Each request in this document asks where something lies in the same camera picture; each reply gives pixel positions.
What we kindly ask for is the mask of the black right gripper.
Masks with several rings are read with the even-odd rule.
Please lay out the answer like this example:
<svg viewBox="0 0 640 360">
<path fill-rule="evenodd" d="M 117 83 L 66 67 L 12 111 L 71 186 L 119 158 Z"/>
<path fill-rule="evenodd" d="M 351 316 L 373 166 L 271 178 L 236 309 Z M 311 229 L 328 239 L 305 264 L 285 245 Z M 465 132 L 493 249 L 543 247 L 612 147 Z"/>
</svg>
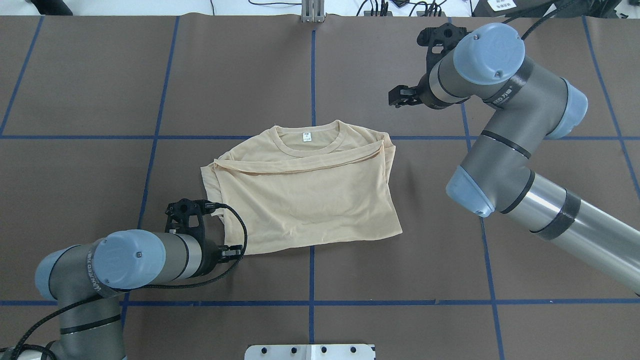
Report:
<svg viewBox="0 0 640 360">
<path fill-rule="evenodd" d="M 434 110 L 443 110 L 451 105 L 435 96 L 427 73 L 420 78 L 417 86 L 397 85 L 388 92 L 388 105 L 396 109 L 422 104 Z"/>
</svg>

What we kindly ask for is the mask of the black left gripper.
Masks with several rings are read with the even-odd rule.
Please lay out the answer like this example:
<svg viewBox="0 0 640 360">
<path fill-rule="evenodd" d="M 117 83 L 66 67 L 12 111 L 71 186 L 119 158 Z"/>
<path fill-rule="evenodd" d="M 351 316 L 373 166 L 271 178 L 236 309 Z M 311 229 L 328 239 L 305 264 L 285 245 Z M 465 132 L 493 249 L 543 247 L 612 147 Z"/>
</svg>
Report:
<svg viewBox="0 0 640 360">
<path fill-rule="evenodd" d="M 200 244 L 201 262 L 199 265 L 199 276 L 211 273 L 220 260 L 221 263 L 238 261 L 243 258 L 243 245 L 222 245 L 219 246 L 213 240 L 203 240 Z"/>
</svg>

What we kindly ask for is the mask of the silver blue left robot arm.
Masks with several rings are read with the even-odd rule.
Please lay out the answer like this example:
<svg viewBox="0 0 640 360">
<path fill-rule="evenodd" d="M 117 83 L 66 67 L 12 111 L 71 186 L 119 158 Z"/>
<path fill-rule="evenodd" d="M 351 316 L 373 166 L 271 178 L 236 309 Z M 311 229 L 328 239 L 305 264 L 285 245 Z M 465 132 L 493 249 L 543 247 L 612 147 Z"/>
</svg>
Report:
<svg viewBox="0 0 640 360">
<path fill-rule="evenodd" d="M 58 360 L 127 358 L 119 296 L 137 289 L 175 289 L 175 281 L 208 275 L 217 264 L 243 258 L 247 244 L 206 250 L 192 235 L 116 231 L 41 260 L 35 284 L 60 307 Z"/>
</svg>

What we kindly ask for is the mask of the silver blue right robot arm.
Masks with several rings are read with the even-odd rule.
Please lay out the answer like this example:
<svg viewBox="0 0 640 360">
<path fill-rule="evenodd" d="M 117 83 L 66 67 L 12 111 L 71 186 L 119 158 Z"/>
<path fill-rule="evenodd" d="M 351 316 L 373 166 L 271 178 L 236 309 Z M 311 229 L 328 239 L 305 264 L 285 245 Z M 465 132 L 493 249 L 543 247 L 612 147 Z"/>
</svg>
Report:
<svg viewBox="0 0 640 360">
<path fill-rule="evenodd" d="M 638 293 L 639 231 L 527 165 L 544 140 L 561 139 L 585 118 L 585 94 L 530 59 L 507 23 L 472 31 L 443 23 L 416 42 L 427 49 L 425 75 L 391 89 L 389 105 L 442 110 L 476 97 L 494 109 L 446 194 L 479 217 L 506 215 Z"/>
</svg>

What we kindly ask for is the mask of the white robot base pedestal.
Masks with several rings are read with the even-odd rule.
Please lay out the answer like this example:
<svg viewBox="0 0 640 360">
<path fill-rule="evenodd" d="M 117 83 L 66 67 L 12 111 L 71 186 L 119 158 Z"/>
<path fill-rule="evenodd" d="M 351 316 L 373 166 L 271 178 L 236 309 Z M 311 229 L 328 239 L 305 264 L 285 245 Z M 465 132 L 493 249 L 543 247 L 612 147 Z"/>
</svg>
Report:
<svg viewBox="0 0 640 360">
<path fill-rule="evenodd" d="M 245 360 L 375 360 L 373 344 L 263 344 L 251 345 Z"/>
</svg>

